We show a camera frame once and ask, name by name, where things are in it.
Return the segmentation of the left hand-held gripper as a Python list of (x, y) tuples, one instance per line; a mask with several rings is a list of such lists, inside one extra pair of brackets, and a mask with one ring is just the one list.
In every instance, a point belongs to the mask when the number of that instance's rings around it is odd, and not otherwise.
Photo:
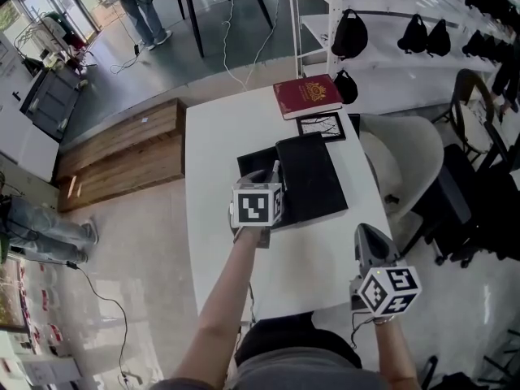
[(272, 170), (250, 172), (232, 186), (228, 220), (233, 241), (245, 228), (260, 228), (258, 248), (269, 248), (271, 229), (281, 221), (283, 212), (280, 161), (275, 160)]

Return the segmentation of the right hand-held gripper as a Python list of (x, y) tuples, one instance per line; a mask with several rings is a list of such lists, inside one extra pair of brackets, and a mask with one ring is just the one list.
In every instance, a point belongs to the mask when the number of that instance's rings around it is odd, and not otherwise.
[(390, 318), (404, 314), (422, 292), (416, 269), (402, 264), (392, 239), (378, 228), (357, 226), (354, 256), (359, 274), (350, 283), (352, 311)]

